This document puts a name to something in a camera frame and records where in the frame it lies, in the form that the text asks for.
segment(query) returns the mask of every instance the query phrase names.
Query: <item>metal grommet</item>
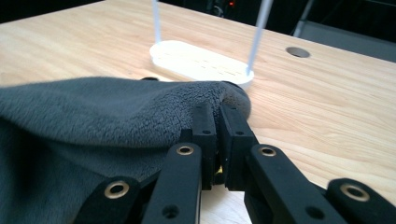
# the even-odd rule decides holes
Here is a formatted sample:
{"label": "metal grommet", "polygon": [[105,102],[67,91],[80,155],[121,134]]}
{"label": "metal grommet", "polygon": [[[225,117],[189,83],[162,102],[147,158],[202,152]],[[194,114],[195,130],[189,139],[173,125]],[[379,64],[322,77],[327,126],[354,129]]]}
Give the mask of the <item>metal grommet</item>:
{"label": "metal grommet", "polygon": [[343,184],[341,185],[340,189],[346,196],[353,200],[363,203],[370,200],[370,195],[364,189],[361,189],[358,186]]}
{"label": "metal grommet", "polygon": [[105,196],[108,199],[118,199],[124,196],[129,190],[129,185],[122,180],[111,182],[105,189]]}
{"label": "metal grommet", "polygon": [[311,54],[305,49],[295,47],[286,48],[286,52],[298,58],[308,58],[309,56],[311,56]]}
{"label": "metal grommet", "polygon": [[259,152],[263,155],[263,156],[267,156],[267,157],[273,157],[276,155],[276,151],[271,149],[270,147],[260,147],[259,148]]}
{"label": "metal grommet", "polygon": [[188,156],[194,152],[194,148],[192,147],[180,147],[177,149],[177,153],[182,156]]}

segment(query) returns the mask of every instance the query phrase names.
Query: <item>gray fleece cloth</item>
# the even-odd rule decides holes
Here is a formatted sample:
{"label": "gray fleece cloth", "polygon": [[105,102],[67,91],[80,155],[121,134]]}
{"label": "gray fleece cloth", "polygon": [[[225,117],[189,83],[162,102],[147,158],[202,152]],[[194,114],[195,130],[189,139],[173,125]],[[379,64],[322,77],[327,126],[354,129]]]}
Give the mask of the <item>gray fleece cloth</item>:
{"label": "gray fleece cloth", "polygon": [[248,117],[226,82],[88,77],[0,89],[0,223],[71,223],[108,177],[142,181],[191,128],[191,109],[221,102]]}

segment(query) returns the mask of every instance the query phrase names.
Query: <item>light wood surface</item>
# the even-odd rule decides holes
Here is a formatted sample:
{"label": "light wood surface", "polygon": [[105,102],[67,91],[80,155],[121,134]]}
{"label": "light wood surface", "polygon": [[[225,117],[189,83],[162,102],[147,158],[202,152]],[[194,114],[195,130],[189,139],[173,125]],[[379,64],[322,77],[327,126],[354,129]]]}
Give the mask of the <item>light wood surface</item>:
{"label": "light wood surface", "polygon": [[[163,39],[245,61],[254,27],[160,4]],[[0,25],[0,86],[72,77],[159,77],[149,0],[114,0]],[[287,47],[310,52],[291,56]],[[396,64],[265,31],[248,120],[312,182],[350,177],[396,204]],[[201,223],[249,223],[242,192],[203,192]]]}

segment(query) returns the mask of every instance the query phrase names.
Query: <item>wooden table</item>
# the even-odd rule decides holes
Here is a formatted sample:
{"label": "wooden table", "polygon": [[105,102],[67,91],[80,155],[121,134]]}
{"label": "wooden table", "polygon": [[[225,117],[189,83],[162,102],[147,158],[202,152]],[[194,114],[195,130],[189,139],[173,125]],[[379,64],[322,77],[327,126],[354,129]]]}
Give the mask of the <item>wooden table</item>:
{"label": "wooden table", "polygon": [[[160,4],[163,39],[245,61],[255,28]],[[0,86],[72,77],[159,77],[149,0],[114,0],[0,25]],[[310,52],[298,58],[285,51]],[[265,31],[247,93],[259,141],[312,182],[350,177],[396,204],[396,64]],[[202,223],[248,223],[242,192],[205,191]]]}

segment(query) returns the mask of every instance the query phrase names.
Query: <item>clear plastic rod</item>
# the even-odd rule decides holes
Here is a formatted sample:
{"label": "clear plastic rod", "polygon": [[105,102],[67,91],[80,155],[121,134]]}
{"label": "clear plastic rod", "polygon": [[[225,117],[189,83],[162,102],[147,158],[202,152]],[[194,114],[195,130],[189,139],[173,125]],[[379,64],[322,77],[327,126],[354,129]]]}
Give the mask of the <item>clear plastic rod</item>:
{"label": "clear plastic rod", "polygon": [[152,14],[154,16],[155,43],[161,42],[160,12],[157,0],[152,0]]}
{"label": "clear plastic rod", "polygon": [[268,16],[270,15],[271,6],[273,0],[262,0],[262,5],[260,6],[259,16],[256,22],[256,34],[254,35],[253,45],[251,47],[250,55],[247,61],[247,76],[250,74],[250,70],[253,67],[254,60],[256,58],[257,50],[260,45],[260,39],[262,37],[262,29],[265,28],[267,24]]}

